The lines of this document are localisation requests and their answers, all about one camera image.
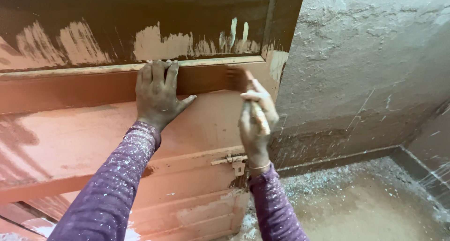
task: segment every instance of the metal hasp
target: metal hasp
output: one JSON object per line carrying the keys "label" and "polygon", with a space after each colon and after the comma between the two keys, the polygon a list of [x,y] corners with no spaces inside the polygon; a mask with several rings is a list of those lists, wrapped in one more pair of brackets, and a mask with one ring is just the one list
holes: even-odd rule
{"label": "metal hasp", "polygon": [[228,153],[225,158],[212,161],[211,165],[231,163],[231,166],[234,169],[234,175],[238,177],[244,175],[245,163],[242,162],[243,160],[247,160],[247,155],[232,157],[231,154]]}

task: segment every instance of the hand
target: hand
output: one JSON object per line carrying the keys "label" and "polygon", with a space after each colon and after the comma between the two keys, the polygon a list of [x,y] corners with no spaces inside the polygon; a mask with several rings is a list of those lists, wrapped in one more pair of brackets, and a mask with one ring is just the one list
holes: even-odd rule
{"label": "hand", "polygon": [[253,83],[255,92],[241,94],[241,97],[245,101],[242,106],[241,118],[239,119],[239,130],[241,133],[242,144],[248,155],[251,176],[256,177],[269,169],[269,166],[262,169],[252,168],[263,167],[270,162],[269,153],[267,152],[267,144],[269,143],[270,135],[261,135],[259,133],[260,125],[256,123],[255,118],[251,116],[250,101],[255,101],[261,106],[271,131],[278,122],[279,116],[275,110],[275,104],[266,89],[264,89],[256,79],[253,79],[251,82]]}
{"label": "hand", "polygon": [[[149,62],[138,71],[136,82],[137,120],[152,125],[159,132],[197,98],[196,95],[190,95],[184,100],[176,98],[179,67],[177,60],[173,62],[157,60]],[[166,80],[164,80],[165,70],[167,70]]]}

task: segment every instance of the paint-speckled sleeve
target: paint-speckled sleeve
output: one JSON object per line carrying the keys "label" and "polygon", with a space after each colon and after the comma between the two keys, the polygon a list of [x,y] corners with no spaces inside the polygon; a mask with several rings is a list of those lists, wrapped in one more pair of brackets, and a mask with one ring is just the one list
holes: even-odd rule
{"label": "paint-speckled sleeve", "polygon": [[309,241],[278,178],[271,163],[267,172],[249,180],[262,240]]}
{"label": "paint-speckled sleeve", "polygon": [[141,175],[161,143],[157,129],[135,122],[89,180],[48,241],[122,241]]}

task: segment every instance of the paint brush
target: paint brush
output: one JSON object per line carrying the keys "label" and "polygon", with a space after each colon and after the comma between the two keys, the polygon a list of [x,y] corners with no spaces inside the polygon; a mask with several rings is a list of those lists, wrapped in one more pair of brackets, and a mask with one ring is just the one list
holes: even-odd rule
{"label": "paint brush", "polygon": [[[255,77],[253,77],[250,71],[240,67],[229,67],[228,77],[230,79],[231,89],[239,92],[255,92],[255,86],[253,85],[253,79],[255,79]],[[255,101],[251,101],[250,103],[251,116],[255,118],[259,125],[260,135],[270,135],[269,123],[267,122],[266,115],[261,106]]]}

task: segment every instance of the door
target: door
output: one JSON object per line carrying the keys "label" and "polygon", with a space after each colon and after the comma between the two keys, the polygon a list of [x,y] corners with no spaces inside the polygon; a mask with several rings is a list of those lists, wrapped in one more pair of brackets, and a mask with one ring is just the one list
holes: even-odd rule
{"label": "door", "polygon": [[58,220],[135,121],[136,71],[178,59],[177,94],[199,97],[162,132],[127,240],[238,232],[246,175],[211,164],[245,155],[224,72],[249,69],[276,99],[301,1],[0,0],[0,203]]}

